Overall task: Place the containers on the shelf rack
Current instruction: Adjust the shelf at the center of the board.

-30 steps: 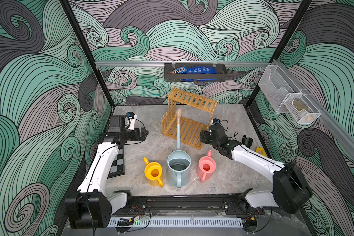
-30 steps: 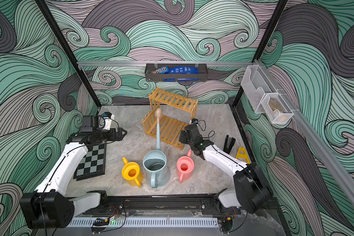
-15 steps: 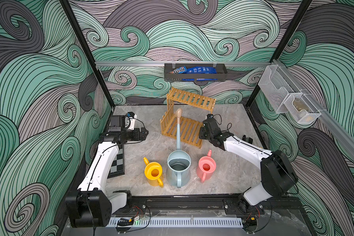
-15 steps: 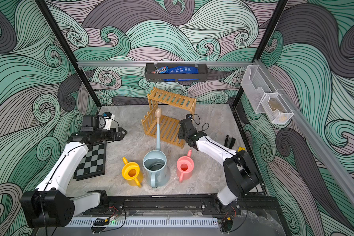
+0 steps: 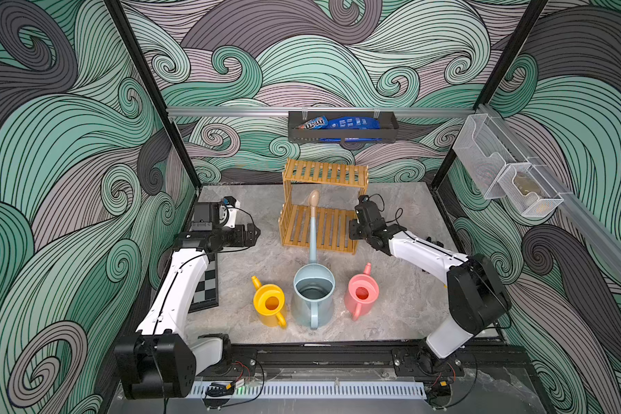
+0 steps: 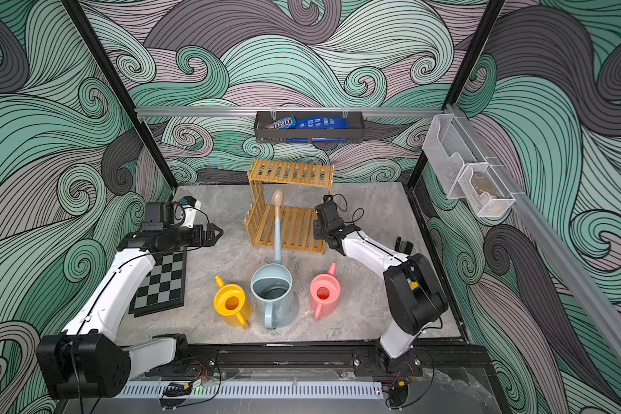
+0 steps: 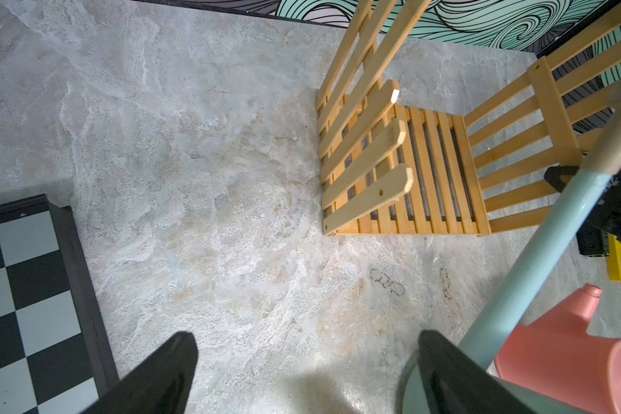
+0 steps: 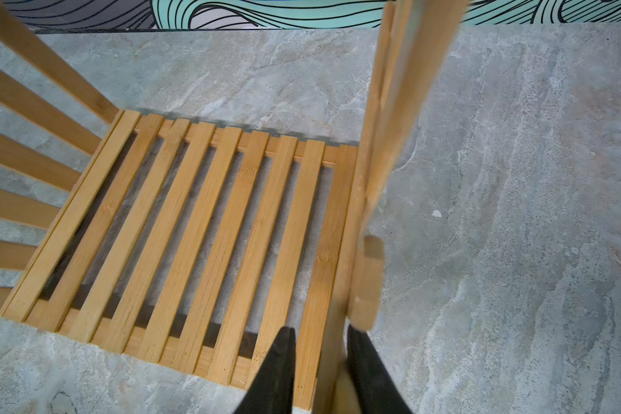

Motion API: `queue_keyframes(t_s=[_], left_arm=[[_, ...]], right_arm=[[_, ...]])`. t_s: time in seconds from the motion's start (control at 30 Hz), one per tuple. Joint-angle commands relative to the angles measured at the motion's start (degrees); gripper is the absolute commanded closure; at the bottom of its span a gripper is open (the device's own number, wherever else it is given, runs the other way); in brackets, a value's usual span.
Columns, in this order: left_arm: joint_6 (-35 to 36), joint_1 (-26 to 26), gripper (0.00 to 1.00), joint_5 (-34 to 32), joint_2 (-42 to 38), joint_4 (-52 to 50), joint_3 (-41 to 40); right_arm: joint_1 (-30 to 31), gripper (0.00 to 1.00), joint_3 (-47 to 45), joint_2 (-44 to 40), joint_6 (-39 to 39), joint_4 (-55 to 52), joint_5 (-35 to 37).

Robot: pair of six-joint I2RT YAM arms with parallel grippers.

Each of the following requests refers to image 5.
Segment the wooden two-tier shelf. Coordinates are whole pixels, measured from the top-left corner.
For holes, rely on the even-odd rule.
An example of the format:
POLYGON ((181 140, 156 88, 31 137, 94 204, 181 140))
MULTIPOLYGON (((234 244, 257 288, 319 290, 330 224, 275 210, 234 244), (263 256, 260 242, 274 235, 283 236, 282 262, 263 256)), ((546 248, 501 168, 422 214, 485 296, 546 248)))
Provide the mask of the wooden two-tier shelf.
POLYGON ((289 159, 282 174, 284 204, 279 215, 279 239, 284 247, 310 246, 311 220, 316 220, 317 249, 354 254, 358 242, 349 237, 355 212, 328 207, 312 207, 310 201, 293 203, 293 184, 314 184, 357 189, 367 193, 369 170, 366 166, 289 159))

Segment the pink watering can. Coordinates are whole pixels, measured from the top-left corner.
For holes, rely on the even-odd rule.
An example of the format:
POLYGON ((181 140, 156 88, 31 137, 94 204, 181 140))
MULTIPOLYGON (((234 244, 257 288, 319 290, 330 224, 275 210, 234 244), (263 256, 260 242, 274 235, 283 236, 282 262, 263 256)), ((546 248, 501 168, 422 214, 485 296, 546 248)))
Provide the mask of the pink watering can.
POLYGON ((348 282, 343 302, 353 321, 368 314, 380 296, 379 285, 371 272, 372 264, 369 262, 360 274, 356 274, 348 282))

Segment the yellow watering can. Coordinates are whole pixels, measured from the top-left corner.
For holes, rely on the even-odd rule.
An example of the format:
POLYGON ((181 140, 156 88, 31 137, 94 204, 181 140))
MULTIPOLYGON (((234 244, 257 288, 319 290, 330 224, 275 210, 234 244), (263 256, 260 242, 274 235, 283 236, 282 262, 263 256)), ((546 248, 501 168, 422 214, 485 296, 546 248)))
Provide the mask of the yellow watering can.
POLYGON ((264 284, 256 276, 251 278, 255 287, 253 306, 260 321, 267 327, 287 328, 286 295, 276 284, 264 284))

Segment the light blue watering can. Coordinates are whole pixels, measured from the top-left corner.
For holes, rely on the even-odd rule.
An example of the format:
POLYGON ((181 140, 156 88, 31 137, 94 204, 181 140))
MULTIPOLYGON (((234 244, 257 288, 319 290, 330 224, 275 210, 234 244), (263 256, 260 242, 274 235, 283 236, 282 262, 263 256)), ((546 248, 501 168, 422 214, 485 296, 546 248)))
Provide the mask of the light blue watering can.
POLYGON ((298 325, 319 329, 333 318, 332 295, 336 289, 334 274, 317 261, 317 207, 320 192, 314 190, 309 196, 309 262, 300 267, 293 279, 291 311, 298 325))

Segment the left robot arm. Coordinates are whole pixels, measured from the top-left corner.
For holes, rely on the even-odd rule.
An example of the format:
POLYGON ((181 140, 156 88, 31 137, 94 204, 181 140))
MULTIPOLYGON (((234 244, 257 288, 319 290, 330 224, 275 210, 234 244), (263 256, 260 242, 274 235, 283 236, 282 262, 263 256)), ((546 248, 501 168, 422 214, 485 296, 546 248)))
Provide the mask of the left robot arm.
POLYGON ((231 343, 226 334, 188 338, 187 316, 197 285, 216 255, 251 248, 259 236, 255 224, 233 224, 176 236, 168 274, 153 305, 136 331, 120 338, 114 348, 125 398, 184 398, 198 374, 230 356, 231 343))

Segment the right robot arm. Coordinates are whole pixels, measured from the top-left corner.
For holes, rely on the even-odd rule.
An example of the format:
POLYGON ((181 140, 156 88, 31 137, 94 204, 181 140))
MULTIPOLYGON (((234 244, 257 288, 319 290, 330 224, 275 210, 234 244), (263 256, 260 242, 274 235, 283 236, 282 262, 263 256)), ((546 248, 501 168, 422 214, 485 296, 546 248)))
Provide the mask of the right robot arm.
POLYGON ((368 195, 361 195, 349 238, 366 241, 376 251, 405 260, 436 277, 447 288, 450 315, 424 339, 421 355, 442 361, 480 334, 512 307, 493 262, 485 255, 464 255, 415 236, 388 222, 368 195))

